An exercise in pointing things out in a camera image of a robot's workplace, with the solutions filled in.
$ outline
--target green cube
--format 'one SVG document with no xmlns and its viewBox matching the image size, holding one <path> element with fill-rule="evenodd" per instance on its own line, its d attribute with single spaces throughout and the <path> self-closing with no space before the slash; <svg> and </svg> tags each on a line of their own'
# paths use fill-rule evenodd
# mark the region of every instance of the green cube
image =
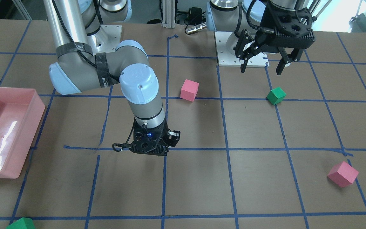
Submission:
<svg viewBox="0 0 366 229">
<path fill-rule="evenodd" d="M 272 105 L 275 105 L 282 102 L 285 96 L 286 93 L 280 87 L 277 87 L 271 90 L 266 98 L 272 103 Z"/>
<path fill-rule="evenodd" d="M 20 218 L 13 224 L 7 226 L 6 229 L 35 229 L 35 225 L 33 225 L 32 219 Z"/>
</svg>

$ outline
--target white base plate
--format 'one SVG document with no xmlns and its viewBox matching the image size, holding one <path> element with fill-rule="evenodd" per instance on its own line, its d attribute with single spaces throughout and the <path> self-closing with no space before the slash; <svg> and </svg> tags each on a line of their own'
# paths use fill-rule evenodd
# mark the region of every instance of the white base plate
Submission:
<svg viewBox="0 0 366 229">
<path fill-rule="evenodd" d="M 122 26 L 120 25 L 101 25 L 101 28 L 106 32 L 108 35 L 108 41 L 104 42 L 103 38 L 94 38 L 94 36 L 98 35 L 96 33 L 92 36 L 87 37 L 89 45 L 93 49 L 93 55 L 100 52 L 114 52 L 115 47 L 121 41 L 121 32 Z"/>
<path fill-rule="evenodd" d="M 240 59 L 235 57 L 225 43 L 232 32 L 215 32 L 215 43 L 217 48 L 218 65 L 223 67 L 239 66 Z M 269 67 L 268 57 L 264 53 L 260 53 L 248 61 L 247 68 L 265 68 L 266 64 Z"/>
</svg>

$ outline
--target cable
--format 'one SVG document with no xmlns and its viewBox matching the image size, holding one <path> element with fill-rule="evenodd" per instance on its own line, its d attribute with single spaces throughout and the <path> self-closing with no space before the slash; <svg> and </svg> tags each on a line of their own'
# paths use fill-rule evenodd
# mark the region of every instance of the cable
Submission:
<svg viewBox="0 0 366 229">
<path fill-rule="evenodd" d="M 251 4 L 248 6 L 248 10 L 247 10 L 247 22 L 248 22 L 248 25 L 255 29 L 255 30 L 260 30 L 260 26 L 257 26 L 257 25 L 254 25 L 252 22 L 251 22 L 251 9 L 252 9 L 252 6 L 254 6 L 254 4 L 256 3 L 257 0 L 252 0 Z"/>
<path fill-rule="evenodd" d="M 128 139 L 126 140 L 125 144 L 127 144 L 127 143 L 129 142 L 129 139 L 130 139 L 130 138 L 131 138 L 131 136 L 132 136 L 133 128 L 134 128 L 134 126 L 135 126 L 135 122 L 136 122 L 136 120 L 135 120 L 135 118 L 134 118 L 134 119 L 133 119 L 133 122 L 132 122 L 131 132 L 129 132 L 129 136 L 128 136 Z"/>
<path fill-rule="evenodd" d="M 160 18 L 163 22 L 162 0 L 159 0 L 159 11 L 160 11 Z"/>
<path fill-rule="evenodd" d="M 66 35 L 67 35 L 67 37 L 69 38 L 69 40 L 70 40 L 70 42 L 73 42 L 74 43 L 74 40 L 73 40 L 73 38 L 71 37 L 71 35 L 70 35 L 70 33 L 69 33 L 69 31 L 67 30 L 67 28 L 66 28 L 66 26 L 65 26 L 65 24 L 64 24 L 64 22 L 63 22 L 63 19 L 61 18 L 61 16 L 60 16 L 60 13 L 59 13 L 59 11 L 58 11 L 58 8 L 57 8 L 57 5 L 56 5 L 56 2 L 55 2 L 55 0 L 52 0 L 52 4 L 53 4 L 53 7 L 55 8 L 55 12 L 56 12 L 56 14 L 57 14 L 57 17 L 58 17 L 58 20 L 59 20 L 59 22 L 60 22 L 60 25 L 63 27 L 63 30 L 64 30 L 64 32 L 66 33 Z M 80 50 L 77 50 L 76 51 L 77 53 L 78 53 L 78 55 L 81 57 L 81 58 L 83 58 L 87 63 L 89 63 L 91 66 L 93 66 L 95 69 L 97 69 L 97 65 L 95 64 L 95 63 L 93 63 L 93 62 L 91 62 Z M 114 76 L 114 75 L 112 75 L 112 74 L 110 74 L 110 73 L 108 73 L 109 74 L 109 76 L 112 78 L 112 79 L 114 79 L 114 80 L 116 80 L 116 81 L 118 81 L 119 82 L 119 77 L 116 77 L 116 76 Z"/>
<path fill-rule="evenodd" d="M 194 19 L 198 18 L 199 16 L 201 16 L 201 15 L 203 15 L 203 14 L 205 14 L 205 13 L 206 13 L 205 11 L 204 11 L 204 12 L 202 12 L 202 13 L 199 13 L 196 17 L 192 18 L 192 19 L 190 20 L 190 22 L 189 22 L 189 23 L 187 23 L 187 24 L 184 22 L 184 21 L 186 20 L 186 19 L 185 19 L 185 20 L 183 21 L 183 23 L 185 23 L 185 24 L 186 24 L 186 28 L 184 28 L 184 33 L 185 33 L 185 34 L 187 34 L 186 29 L 187 29 L 187 27 L 189 27 L 189 24 L 190 24 L 190 23 L 192 23 L 192 22 L 194 21 Z"/>
<path fill-rule="evenodd" d="M 99 7 L 100 7 L 100 2 L 101 2 L 101 0 L 98 0 L 97 6 L 96 6 L 96 13 L 94 13 L 94 16 L 91 19 L 91 21 L 84 27 L 85 29 L 87 29 L 93 23 L 93 21 L 96 19 L 97 12 L 99 11 Z"/>
</svg>

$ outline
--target grid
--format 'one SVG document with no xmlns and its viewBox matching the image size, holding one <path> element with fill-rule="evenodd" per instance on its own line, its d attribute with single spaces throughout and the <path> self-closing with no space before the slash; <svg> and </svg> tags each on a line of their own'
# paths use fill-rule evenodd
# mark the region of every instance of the grid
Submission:
<svg viewBox="0 0 366 229">
<path fill-rule="evenodd" d="M 10 66 L 12 65 L 12 62 L 14 61 L 14 58 L 17 55 L 55 55 L 54 53 L 29 53 L 29 52 L 18 52 L 20 45 L 28 31 L 28 28 L 30 26 L 31 22 L 29 22 L 26 26 L 26 29 L 19 41 L 19 44 L 16 47 L 15 52 L 0 52 L 0 54 L 12 54 L 12 58 L 8 64 L 8 66 L 6 67 L 6 70 L 3 74 L 3 76 L 1 77 L 0 80 L 0 86 L 2 84 L 2 82 L 5 79 L 5 76 L 10 68 Z M 281 130 L 281 134 L 283 137 L 283 143 L 285 145 L 284 148 L 230 148 L 228 146 L 228 134 L 227 134 L 227 124 L 226 124 L 226 119 L 225 119 L 225 110 L 224 110 L 224 101 L 227 100 L 266 100 L 266 99 L 262 99 L 262 98 L 227 98 L 227 97 L 223 97 L 222 95 L 222 86 L 221 86 L 221 79 L 220 79 L 220 68 L 219 66 L 216 67 L 216 71 L 217 71 L 217 77 L 218 77 L 218 88 L 219 88 L 219 97 L 199 97 L 196 98 L 197 100 L 220 100 L 220 105 L 221 105 L 221 111 L 222 111 L 222 124 L 223 124 L 223 129 L 224 129 L 224 138 L 225 138 L 225 148 L 172 148 L 172 151 L 207 151 L 207 150 L 213 150 L 213 151 L 225 151 L 227 154 L 227 162 L 228 162 L 228 173 L 229 173 L 229 181 L 230 181 L 230 188 L 231 188 L 231 196 L 232 196 L 232 205 L 233 205 L 233 211 L 234 214 L 218 214 L 218 215 L 175 215 L 175 216 L 168 216 L 165 214 L 165 208 L 166 208 L 166 194 L 167 194 L 167 189 L 166 189 L 166 168 L 167 168 L 167 157 L 164 157 L 164 163 L 163 163 L 163 182 L 162 182 L 162 208 L 161 208 L 161 215 L 153 215 L 153 216 L 91 216 L 91 209 L 93 206 L 93 197 L 94 197 L 94 192 L 95 192 L 95 187 L 96 187 L 96 182 L 97 182 L 97 175 L 98 175 L 98 171 L 99 171 L 99 167 L 100 167 L 100 155 L 97 155 L 97 160 L 96 160 L 96 167 L 95 167 L 95 171 L 94 174 L 91 174 L 91 176 L 93 177 L 93 184 L 91 187 L 91 194 L 90 194 L 90 200 L 89 200 L 89 204 L 88 204 L 88 210 L 87 210 L 87 214 L 86 216 L 82 217 L 82 216 L 77 216 L 77 217 L 62 217 L 62 216 L 40 216 L 40 217 L 32 217 L 33 220 L 85 220 L 85 228 L 87 229 L 89 226 L 89 221 L 90 220 L 108 220 L 108 219 L 124 219 L 124 220 L 133 220 L 133 219 L 158 219 L 161 220 L 161 228 L 163 229 L 165 227 L 165 219 L 207 219 L 207 218 L 233 218 L 235 220 L 235 227 L 238 229 L 239 223 L 238 223 L 238 219 L 239 218 L 264 218 L 264 217 L 295 217 L 295 216 L 300 216 L 303 217 L 304 222 L 305 222 L 305 226 L 307 229 L 309 229 L 309 222 L 308 222 L 308 216 L 339 216 L 339 215 L 366 215 L 366 212 L 306 212 L 304 204 L 303 204 L 303 198 L 302 198 L 302 194 L 301 191 L 299 189 L 299 184 L 298 184 L 298 180 L 296 177 L 296 173 L 295 173 L 295 168 L 293 165 L 293 161 L 292 161 L 292 157 L 289 151 L 297 151 L 297 150 L 326 150 L 326 151 L 332 151 L 332 152 L 337 152 L 340 154 L 343 154 L 344 156 L 353 156 L 352 153 L 349 152 L 354 152 L 354 151 L 366 151 L 366 148 L 345 148 L 340 134 L 338 132 L 337 129 L 337 125 L 336 122 L 334 121 L 333 115 L 331 113 L 330 107 L 328 105 L 328 102 L 337 102 L 337 103 L 366 103 L 366 100 L 327 100 L 324 92 L 321 88 L 321 85 L 319 83 L 318 77 L 316 76 L 314 67 L 312 65 L 312 63 L 324 63 L 324 64 L 349 64 L 349 65 L 353 65 L 360 81 L 362 82 L 363 86 L 365 87 L 366 90 L 366 85 L 360 75 L 360 72 L 358 71 L 356 65 L 366 65 L 366 63 L 355 63 L 353 61 L 353 59 L 351 58 L 349 52 L 347 51 L 346 46 L 344 45 L 341 37 L 339 34 L 337 34 L 341 45 L 343 46 L 347 56 L 350 59 L 350 62 L 325 62 L 325 61 L 310 61 L 309 59 L 309 55 L 308 52 L 305 51 L 305 55 L 307 57 L 307 61 L 300 61 L 300 62 L 305 62 L 305 63 L 309 63 L 311 71 L 314 75 L 314 78 L 318 84 L 321 96 L 322 96 L 322 100 L 298 100 L 298 99 L 284 99 L 284 101 L 310 101 L 310 102 L 318 102 L 318 103 L 324 103 L 326 105 L 327 111 L 328 111 L 328 115 L 331 118 L 332 124 L 334 126 L 334 129 L 337 133 L 337 138 L 338 141 L 340 143 L 340 148 L 290 148 L 288 147 L 287 141 L 286 141 L 286 137 L 285 137 L 285 131 L 283 129 L 283 125 L 282 125 L 282 120 L 281 120 L 281 115 L 279 112 L 279 108 L 277 105 L 275 105 L 275 110 L 276 110 L 276 115 L 277 115 L 277 119 L 279 122 L 279 126 L 280 126 L 280 130 Z M 189 56 L 177 56 L 177 55 L 170 55 L 170 40 L 171 39 L 178 39 L 178 35 L 173 35 L 167 38 L 167 55 L 148 55 L 149 57 L 158 57 L 158 58 L 166 58 L 167 59 L 167 66 L 166 66 L 166 96 L 162 97 L 163 99 L 165 99 L 166 101 L 166 118 L 168 115 L 168 103 L 169 100 L 179 100 L 179 97 L 170 97 L 169 96 L 169 68 L 170 68 L 170 63 L 169 60 L 170 58 L 189 58 L 189 59 L 216 59 L 216 57 L 189 57 Z M 269 84 L 270 89 L 272 89 L 272 83 L 270 80 L 270 76 L 268 73 L 268 69 L 267 67 L 265 68 L 265 72 L 266 72 L 266 78 Z M 39 96 L 41 97 L 48 97 L 50 98 L 49 104 L 47 106 L 45 115 L 43 117 L 42 120 L 42 124 L 41 127 L 39 129 L 39 132 L 37 134 L 36 137 L 36 142 L 34 144 L 34 147 L 32 147 L 30 149 L 30 153 L 29 153 L 29 165 L 28 168 L 26 169 L 26 173 L 19 191 L 19 195 L 17 197 L 17 201 L 16 201 L 16 205 L 15 208 L 13 209 L 13 213 L 11 217 L 0 217 L 0 220 L 9 220 L 10 223 L 12 223 L 14 220 L 20 219 L 23 216 L 17 216 L 17 210 L 18 210 L 18 206 L 19 203 L 21 201 L 21 197 L 24 191 L 24 188 L 26 186 L 26 181 L 27 181 L 27 177 L 28 177 L 28 173 L 29 173 L 29 168 L 31 165 L 31 161 L 32 161 L 32 155 L 34 154 L 35 150 L 38 149 L 38 143 L 40 140 L 40 137 L 42 135 L 43 129 L 45 127 L 45 123 L 46 123 L 46 119 L 49 115 L 49 111 L 51 109 L 51 105 L 53 103 L 54 98 L 56 97 L 100 97 L 100 98 L 107 98 L 108 99 L 108 103 L 107 103 L 107 111 L 106 111 L 106 117 L 105 117 L 105 121 L 103 123 L 103 130 L 101 133 L 101 138 L 100 138 L 100 144 L 103 143 L 103 139 L 104 139 L 104 135 L 105 135 L 105 129 L 106 129 L 106 123 L 107 123 L 107 118 L 109 115 L 109 110 L 110 110 L 110 104 L 111 104 L 111 100 L 113 98 L 123 98 L 123 96 L 116 96 L 116 95 L 112 95 L 112 91 L 113 88 L 111 87 L 111 89 L 109 90 L 109 94 L 108 95 L 60 95 L 60 94 L 56 94 L 56 91 L 53 90 L 51 94 L 40 94 Z M 106 148 L 106 147 L 97 147 L 97 148 L 92 148 L 92 147 L 83 147 L 83 146 L 68 146 L 65 145 L 64 146 L 65 149 L 72 149 L 72 150 L 78 150 L 78 149 L 90 149 L 90 150 L 97 150 L 97 151 L 107 151 L 107 150 L 112 150 L 112 148 Z M 300 202 L 300 206 L 301 206 L 301 213 L 269 213 L 269 214 L 238 214 L 237 212 L 237 204 L 236 204 L 236 200 L 235 200 L 235 190 L 234 190 L 234 183 L 233 183 L 233 176 L 232 176 L 232 171 L 231 171 L 231 157 L 230 157 L 230 151 L 237 151 L 237 150 L 245 150 L 245 151 L 286 151 L 287 156 L 288 156 L 288 160 L 289 160 L 289 164 L 292 170 L 292 175 L 293 175 L 293 180 L 295 183 L 295 187 L 296 187 L 296 191 L 297 191 L 297 195 L 299 198 L 299 202 Z M 365 205 L 366 208 L 366 198 L 364 196 L 363 190 L 360 186 L 359 181 L 356 179 L 356 184 L 357 188 L 360 191 L 360 195 L 362 197 L 362 201 Z"/>
</svg>

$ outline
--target metal connector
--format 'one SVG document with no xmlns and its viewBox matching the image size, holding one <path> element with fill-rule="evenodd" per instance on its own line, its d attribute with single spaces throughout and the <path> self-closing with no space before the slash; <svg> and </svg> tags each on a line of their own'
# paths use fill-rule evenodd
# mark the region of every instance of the metal connector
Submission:
<svg viewBox="0 0 366 229">
<path fill-rule="evenodd" d="M 206 28 L 207 28 L 207 23 L 203 22 L 199 25 L 193 26 L 192 28 L 186 29 L 186 34 L 193 34 L 195 32 L 198 32 L 198 31 L 200 31 L 202 29 L 206 29 Z"/>
</svg>

